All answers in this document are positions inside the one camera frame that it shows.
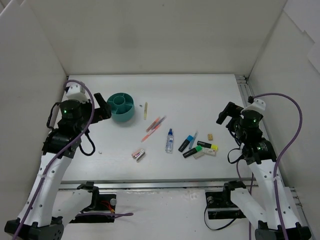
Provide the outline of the aluminium front rail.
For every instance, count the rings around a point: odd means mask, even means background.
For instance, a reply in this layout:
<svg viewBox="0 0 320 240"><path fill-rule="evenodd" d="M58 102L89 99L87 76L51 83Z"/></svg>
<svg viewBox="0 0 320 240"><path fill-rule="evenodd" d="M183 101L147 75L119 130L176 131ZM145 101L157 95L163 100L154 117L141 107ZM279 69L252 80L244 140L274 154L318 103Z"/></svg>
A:
<svg viewBox="0 0 320 240"><path fill-rule="evenodd" d="M94 186L104 190L151 190L221 188L224 183L236 181L234 178L203 179L158 179L158 180L89 180Z"/></svg>

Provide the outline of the pink mini stapler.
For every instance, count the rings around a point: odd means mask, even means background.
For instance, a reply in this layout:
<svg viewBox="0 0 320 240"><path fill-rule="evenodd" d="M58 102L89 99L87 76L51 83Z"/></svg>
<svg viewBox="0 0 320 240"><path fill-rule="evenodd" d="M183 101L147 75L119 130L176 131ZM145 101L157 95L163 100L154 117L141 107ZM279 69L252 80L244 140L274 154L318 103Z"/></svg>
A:
<svg viewBox="0 0 320 240"><path fill-rule="evenodd" d="M139 162L144 156L146 155L146 152L143 148L139 148L135 152L131 154L131 157L136 161Z"/></svg>

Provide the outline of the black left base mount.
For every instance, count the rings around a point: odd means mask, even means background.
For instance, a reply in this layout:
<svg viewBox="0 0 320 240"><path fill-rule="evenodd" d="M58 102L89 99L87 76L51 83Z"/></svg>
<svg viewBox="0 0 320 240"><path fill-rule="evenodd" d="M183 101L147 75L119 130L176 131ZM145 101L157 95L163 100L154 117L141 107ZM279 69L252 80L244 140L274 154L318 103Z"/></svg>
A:
<svg viewBox="0 0 320 240"><path fill-rule="evenodd" d="M84 213L113 213L116 210L117 195L111 193L101 193L99 199L93 208L87 208ZM77 216L70 224L106 224L114 223L115 219L113 216L104 215L88 215L88 216Z"/></svg>

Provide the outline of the yellow cap black highlighter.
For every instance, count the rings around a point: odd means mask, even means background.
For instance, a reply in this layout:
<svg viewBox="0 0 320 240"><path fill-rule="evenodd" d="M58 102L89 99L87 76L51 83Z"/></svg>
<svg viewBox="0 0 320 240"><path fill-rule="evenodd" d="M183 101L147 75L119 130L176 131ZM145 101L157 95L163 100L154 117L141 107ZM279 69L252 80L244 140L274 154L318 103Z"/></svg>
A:
<svg viewBox="0 0 320 240"><path fill-rule="evenodd" d="M204 142L204 141L197 141L197 145L198 146L201 146L203 148L208 148L208 149L213 149L215 151L218 150L218 146L217 145L214 145L214 144L211 144L211 143L208 143L208 142Z"/></svg>

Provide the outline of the green cap black highlighter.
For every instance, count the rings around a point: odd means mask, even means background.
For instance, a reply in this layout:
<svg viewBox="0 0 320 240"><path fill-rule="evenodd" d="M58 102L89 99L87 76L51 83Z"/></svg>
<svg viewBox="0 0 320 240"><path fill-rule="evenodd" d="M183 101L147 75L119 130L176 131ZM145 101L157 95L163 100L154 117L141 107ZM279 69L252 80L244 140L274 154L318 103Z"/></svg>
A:
<svg viewBox="0 0 320 240"><path fill-rule="evenodd" d="M197 154L198 152L202 151L202 147L200 145L197 145L196 147L188 150L187 152L183 153L182 156L186 159L190 156L193 156L195 154Z"/></svg>

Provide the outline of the long orange highlighter pen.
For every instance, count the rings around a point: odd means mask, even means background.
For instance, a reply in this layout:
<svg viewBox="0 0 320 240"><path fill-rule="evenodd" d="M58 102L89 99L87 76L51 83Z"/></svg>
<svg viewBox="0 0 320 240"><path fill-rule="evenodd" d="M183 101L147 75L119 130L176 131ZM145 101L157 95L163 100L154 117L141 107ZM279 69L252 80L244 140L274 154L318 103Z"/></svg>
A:
<svg viewBox="0 0 320 240"><path fill-rule="evenodd" d="M143 143L146 139L148 139L159 127L160 127L160 125L158 125L158 126L155 127L153 130L151 130L151 131L141 140L141 143Z"/></svg>

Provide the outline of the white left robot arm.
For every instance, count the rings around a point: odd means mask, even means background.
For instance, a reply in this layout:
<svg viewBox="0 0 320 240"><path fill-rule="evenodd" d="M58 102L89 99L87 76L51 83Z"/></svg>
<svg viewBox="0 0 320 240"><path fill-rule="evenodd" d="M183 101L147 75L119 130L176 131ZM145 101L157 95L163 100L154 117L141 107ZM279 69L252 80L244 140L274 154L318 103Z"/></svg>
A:
<svg viewBox="0 0 320 240"><path fill-rule="evenodd" d="M60 240L65 227L85 210L100 204L99 189L93 182L82 183L57 210L54 202L62 178L81 146L81 136L89 134L89 125L111 117L111 106L100 93L81 102L59 102L62 118L47 136L36 180L22 211L7 221L4 231L14 240Z"/></svg>

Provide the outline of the teal round desk organizer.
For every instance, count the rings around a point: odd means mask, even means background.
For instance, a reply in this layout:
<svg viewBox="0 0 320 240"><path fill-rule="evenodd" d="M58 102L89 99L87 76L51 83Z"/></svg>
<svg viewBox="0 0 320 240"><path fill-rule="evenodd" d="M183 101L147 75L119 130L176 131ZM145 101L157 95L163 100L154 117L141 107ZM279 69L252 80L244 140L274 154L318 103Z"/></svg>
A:
<svg viewBox="0 0 320 240"><path fill-rule="evenodd" d="M128 93L115 93L107 99L107 103L111 106L111 118L117 123L127 122L135 114L134 100Z"/></svg>

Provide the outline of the aluminium rail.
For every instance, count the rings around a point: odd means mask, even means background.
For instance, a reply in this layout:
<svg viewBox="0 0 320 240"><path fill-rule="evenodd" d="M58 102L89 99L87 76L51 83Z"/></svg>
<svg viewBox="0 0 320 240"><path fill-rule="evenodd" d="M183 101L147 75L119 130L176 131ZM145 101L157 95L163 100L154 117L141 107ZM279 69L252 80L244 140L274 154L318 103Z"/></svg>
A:
<svg viewBox="0 0 320 240"><path fill-rule="evenodd" d="M224 183L236 181L234 178L203 179L158 179L158 180L89 180L94 186L104 190L151 190L221 188Z"/></svg>
<svg viewBox="0 0 320 240"><path fill-rule="evenodd" d="M250 84L248 83L248 79L243 76L239 76L239 75L236 75L236 82L238 84L238 87L239 87L239 90L240 90L240 95L242 97L242 100L243 100L243 104L244 105L247 105L248 104L248 98L250 96L254 97L254 93L253 93L253 90L250 86ZM298 111L298 116L299 116L299 122L298 122L298 128L296 130L296 133L294 134L294 136L292 137L292 139L289 141L289 143L283 148L283 150L279 153L278 157L280 157L280 160L282 159L282 157L284 156L285 152L289 149L289 147L293 144L293 142L296 140L296 138L298 137L300 131L301 131L301 128L302 128L302 122L303 122L303 115L302 115L302 110L301 110L301 107L299 106L299 104L290 96L287 96L285 94L282 94L282 93L270 93L270 94L267 94L267 93L262 93L259 95L260 98L261 97L268 97L268 96L276 96L276 97L282 97L282 98L285 98L286 100L290 101L297 109ZM265 128L265 125L264 123L262 123L262 130L264 131L264 135L266 137L268 137L268 134L266 133L266 128ZM241 177L241 174L240 174L240 170L239 170L239 163L236 163L236 172L237 172L237 175L238 175L238 178L240 181L243 181L243 178ZM254 175L252 173L252 176L250 177L250 187L249 187L249 193L252 194L252 188L253 188L253 181L254 181ZM300 211L299 212L299 216L301 217L301 219L303 220L303 224L305 226L309 226L309 223L306 219L306 216L305 216L305 213L303 211L303 207L301 206L301 202L299 201L299 204L298 204L298 210ZM248 227L248 239L249 240L252 240L253 239L253 236L252 236L252 224L249 223L249 227Z"/></svg>

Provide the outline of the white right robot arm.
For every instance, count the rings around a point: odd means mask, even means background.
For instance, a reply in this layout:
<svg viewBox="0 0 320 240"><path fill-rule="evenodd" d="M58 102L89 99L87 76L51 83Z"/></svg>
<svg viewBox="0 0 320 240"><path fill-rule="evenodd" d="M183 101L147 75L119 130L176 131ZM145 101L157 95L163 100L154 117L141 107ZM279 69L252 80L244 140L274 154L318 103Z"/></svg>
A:
<svg viewBox="0 0 320 240"><path fill-rule="evenodd" d="M265 103L260 99L246 108L229 102L216 121L221 125L227 117L231 118L226 128L240 144L240 157L255 177L264 206L252 197L242 181L225 183L221 200L241 210L254 228L257 240L309 240L311 230L303 226L294 213L290 205L292 197L286 194L276 169L274 148L260 130L264 110Z"/></svg>

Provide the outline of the white eraser left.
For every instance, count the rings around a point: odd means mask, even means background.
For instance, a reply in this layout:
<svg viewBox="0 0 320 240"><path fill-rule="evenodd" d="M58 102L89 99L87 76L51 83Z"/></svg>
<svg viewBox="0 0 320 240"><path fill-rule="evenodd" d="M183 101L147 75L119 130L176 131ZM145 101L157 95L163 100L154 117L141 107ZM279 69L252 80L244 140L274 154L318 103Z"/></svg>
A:
<svg viewBox="0 0 320 240"><path fill-rule="evenodd" d="M203 155L204 155L204 153L202 151L199 151L193 155L193 158L198 159L198 158L202 157Z"/></svg>

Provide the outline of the blue cap black highlighter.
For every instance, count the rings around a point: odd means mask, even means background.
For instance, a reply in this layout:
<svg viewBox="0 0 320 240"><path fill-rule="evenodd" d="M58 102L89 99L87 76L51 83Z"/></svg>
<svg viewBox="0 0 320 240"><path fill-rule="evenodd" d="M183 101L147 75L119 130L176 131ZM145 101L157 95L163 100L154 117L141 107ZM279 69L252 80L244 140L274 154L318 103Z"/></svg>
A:
<svg viewBox="0 0 320 240"><path fill-rule="evenodd" d="M180 145L180 147L178 148L178 151L182 153L193 139L194 137L192 135L189 135Z"/></svg>

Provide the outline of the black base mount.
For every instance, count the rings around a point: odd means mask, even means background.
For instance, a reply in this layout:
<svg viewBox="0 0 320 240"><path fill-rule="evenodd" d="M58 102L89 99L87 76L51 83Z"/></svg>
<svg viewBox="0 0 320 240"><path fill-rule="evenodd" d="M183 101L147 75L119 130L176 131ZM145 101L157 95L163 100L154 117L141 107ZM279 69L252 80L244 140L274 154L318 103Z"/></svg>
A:
<svg viewBox="0 0 320 240"><path fill-rule="evenodd" d="M101 193L99 199L93 208L87 208L84 213L113 213L116 210L117 195L111 193ZM70 224L106 224L114 223L115 219L113 216L104 215L88 215L88 216L77 216Z"/></svg>
<svg viewBox="0 0 320 240"><path fill-rule="evenodd" d="M245 219L243 212L225 199L222 191L206 191L207 214L209 220Z"/></svg>

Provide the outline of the light blue pen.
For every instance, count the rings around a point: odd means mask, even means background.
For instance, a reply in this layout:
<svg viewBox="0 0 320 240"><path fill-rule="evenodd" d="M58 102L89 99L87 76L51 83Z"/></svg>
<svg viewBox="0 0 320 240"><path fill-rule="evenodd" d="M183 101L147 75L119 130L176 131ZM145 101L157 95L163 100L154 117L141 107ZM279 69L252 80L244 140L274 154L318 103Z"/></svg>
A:
<svg viewBox="0 0 320 240"><path fill-rule="evenodd" d="M190 143L189 143L189 147L188 147L189 150L191 150L191 149L193 148L193 144L194 144L194 142L195 142L195 140L196 140L197 135L198 135L198 131L195 132L192 140L191 140Z"/></svg>

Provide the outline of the aluminium right rail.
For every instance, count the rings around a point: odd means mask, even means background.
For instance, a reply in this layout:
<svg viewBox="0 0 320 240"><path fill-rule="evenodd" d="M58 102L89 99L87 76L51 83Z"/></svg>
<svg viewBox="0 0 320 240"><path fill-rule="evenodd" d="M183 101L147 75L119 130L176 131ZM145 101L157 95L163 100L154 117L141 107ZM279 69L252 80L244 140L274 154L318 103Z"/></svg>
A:
<svg viewBox="0 0 320 240"><path fill-rule="evenodd" d="M236 82L238 84L238 87L239 87L239 90L240 90L240 95L242 97L242 100L243 100L243 104L244 105L247 105L248 104L248 98L250 96L254 97L254 93L253 93L253 90L250 86L250 84L248 83L248 79L243 76L239 76L239 75L236 75ZM285 98L286 100L290 101L297 109L298 111L298 116L299 116L299 122L298 122L298 128L296 130L296 133L294 134L294 136L292 137L292 139L289 141L289 143L283 148L283 150L279 153L278 157L280 157L280 160L282 159L282 157L284 156L285 152L289 149L289 147L293 144L293 142L296 140L296 138L298 137L300 131L301 131L301 128L302 128L302 122L303 122L303 115L302 115L302 110L301 110L301 107L299 106L299 104L290 96L287 96L285 94L282 94L282 93L270 93L270 94L267 94L267 93L262 93L259 95L260 98L261 97L268 97L268 96L276 96L276 97L282 97L282 98ZM262 130L264 131L264 135L266 137L268 137L268 134L266 133L266 128L265 128L265 125L264 123L262 123ZM236 163L236 172L237 172L237 175L238 175L238 178L240 181L243 181L243 178L241 177L241 174L240 174L240 170L239 170L239 163ZM252 194L252 188L253 188L253 181L254 181L254 175L252 173L252 176L250 177L250 187L249 187L249 193ZM305 226L309 226L309 223L306 219L306 216L305 216L305 213L303 211L303 207L301 206L301 202L299 201L299 204L298 204L298 210L300 211L299 212L299 216L301 217L301 219L303 220L303 224ZM252 224L249 223L249 227L248 227L248 239L249 240L252 240L253 239L253 236L252 236Z"/></svg>

